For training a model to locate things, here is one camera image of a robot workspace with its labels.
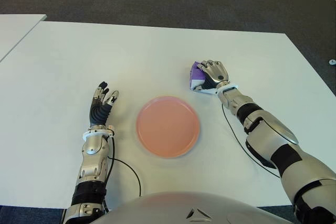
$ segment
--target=robotic hand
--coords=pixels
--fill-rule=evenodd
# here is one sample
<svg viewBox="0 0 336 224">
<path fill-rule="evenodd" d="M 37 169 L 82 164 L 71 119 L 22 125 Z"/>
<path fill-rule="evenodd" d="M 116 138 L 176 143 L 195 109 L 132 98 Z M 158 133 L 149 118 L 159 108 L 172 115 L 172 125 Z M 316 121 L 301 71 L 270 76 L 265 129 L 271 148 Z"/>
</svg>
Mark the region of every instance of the robotic hand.
<svg viewBox="0 0 336 224">
<path fill-rule="evenodd" d="M 119 92 L 114 91 L 105 100 L 109 89 L 102 82 L 97 87 L 90 108 L 90 128 L 83 134 L 83 161 L 77 176 L 71 206 L 67 209 L 64 224 L 91 223 L 104 214 L 103 200 L 106 195 L 108 138 L 114 136 L 106 129 L 106 121 Z"/>
<path fill-rule="evenodd" d="M 222 104 L 238 117 L 248 134 L 248 150 L 264 166 L 279 171 L 296 217 L 302 223 L 335 223 L 336 174 L 305 153 L 295 135 L 278 119 L 230 84 L 221 62 L 202 61 L 197 67 L 206 79 L 195 90 L 217 89 Z"/>
</svg>

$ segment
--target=purple object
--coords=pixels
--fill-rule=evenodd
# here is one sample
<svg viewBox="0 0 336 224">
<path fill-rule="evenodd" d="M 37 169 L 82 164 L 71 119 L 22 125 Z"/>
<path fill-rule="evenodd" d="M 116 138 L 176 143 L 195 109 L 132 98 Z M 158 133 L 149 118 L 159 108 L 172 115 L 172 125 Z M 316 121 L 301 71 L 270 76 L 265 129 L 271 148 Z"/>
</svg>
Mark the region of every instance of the purple object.
<svg viewBox="0 0 336 224">
<path fill-rule="evenodd" d="M 190 70 L 190 79 L 189 79 L 189 87 L 191 86 L 191 80 L 205 80 L 205 75 L 201 69 L 197 67 L 200 64 L 195 61 Z"/>
</svg>

